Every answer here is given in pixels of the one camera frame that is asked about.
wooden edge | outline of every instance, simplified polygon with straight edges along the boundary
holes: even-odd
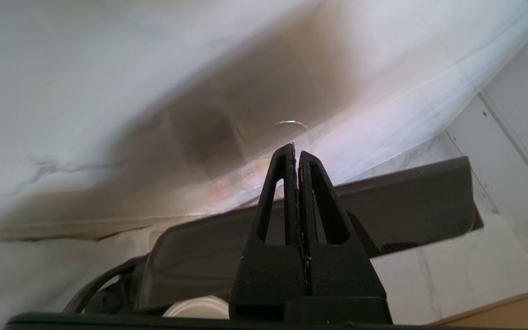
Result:
[[[429,323],[427,325],[429,325],[429,326],[445,325],[445,324],[448,324],[448,323],[451,323],[451,322],[455,322],[455,321],[458,321],[458,320],[461,320],[461,319],[464,319],[464,318],[467,318],[467,317],[472,317],[474,315],[477,315],[477,314],[480,314],[480,313],[484,313],[486,311],[490,311],[491,309],[495,309],[495,308],[498,308],[498,307],[503,306],[503,305],[508,305],[510,303],[515,303],[516,301],[520,301],[520,300],[527,299],[527,298],[528,298],[528,292],[526,292],[524,294],[520,294],[520,295],[515,295],[515,296],[512,296],[510,298],[503,299],[503,300],[500,300],[500,301],[497,301],[497,302],[493,302],[493,303],[491,303],[489,305],[484,305],[482,307],[478,307],[478,308],[472,309],[472,310],[467,311],[467,312],[459,313],[457,315],[453,315],[452,317],[444,318],[444,319],[441,319],[439,321],[436,321],[436,322],[433,322],[433,323]]]

